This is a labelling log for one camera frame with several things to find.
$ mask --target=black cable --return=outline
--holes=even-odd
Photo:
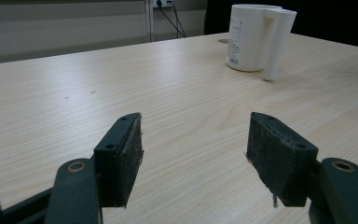
[[[176,13],[176,8],[175,6],[172,4],[172,1],[167,1],[167,3],[171,3],[171,6],[173,8],[173,13],[175,14],[175,18],[176,18],[176,27],[179,28],[179,25],[178,25],[178,21],[179,21],[179,18],[178,18],[178,14]],[[178,33],[178,30],[176,30],[176,38],[179,38],[179,33]]]
[[[176,13],[176,10],[175,8],[173,9],[173,13],[175,13],[175,17],[176,17],[176,27],[179,28],[179,18],[178,18],[178,14]],[[179,30],[176,30],[176,39],[179,38]]]
[[[185,37],[187,37],[187,35],[185,34],[185,30],[183,29],[182,23],[181,23],[180,20],[179,20],[175,3],[174,3],[173,1],[167,1],[167,2],[171,3],[171,6],[172,6],[172,8],[173,8],[173,12],[175,13],[175,16],[176,16],[176,19],[179,21],[180,28],[182,29],[182,32],[183,32],[183,34],[185,35]]]
[[[153,38],[153,32],[152,32],[152,10],[153,8],[149,7],[149,41],[153,42],[154,38]]]
[[[162,14],[165,16],[165,18],[167,18],[167,20],[172,24],[172,26],[176,29],[176,31],[182,36],[182,37],[186,37],[186,35],[184,35],[182,32],[179,31],[179,29],[175,26],[175,24],[173,24],[173,22],[170,20],[170,18],[168,18],[167,15],[165,15],[164,11],[162,10],[161,6],[158,6],[159,10],[162,12]]]

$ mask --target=table surface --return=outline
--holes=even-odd
[[[226,66],[227,34],[0,64],[0,203],[50,188],[113,123],[143,114],[145,157],[105,223],[309,223],[245,159],[252,111],[358,164],[358,48],[290,35],[273,82]]]

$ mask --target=bolt hole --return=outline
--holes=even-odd
[[[299,147],[299,148],[306,148],[305,145],[302,145],[302,144],[297,144],[297,147]]]
[[[333,166],[336,167],[340,171],[345,171],[345,172],[353,172],[354,171],[354,167],[352,165],[347,164],[346,162],[343,162],[343,161],[333,161]]]
[[[112,149],[112,148],[115,148],[116,145],[112,145],[112,144],[109,144],[109,145],[106,145],[105,148],[107,149]]]
[[[70,164],[67,170],[71,173],[78,172],[86,168],[86,163],[83,161],[75,161],[74,163]]]

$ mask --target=white electric kettle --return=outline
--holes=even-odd
[[[245,72],[263,70],[276,77],[296,12],[275,6],[233,5],[227,45],[227,65]]]

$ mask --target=dark chair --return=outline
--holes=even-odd
[[[208,0],[205,35],[228,32],[234,4],[273,5],[296,11],[292,33],[358,46],[358,1]]]

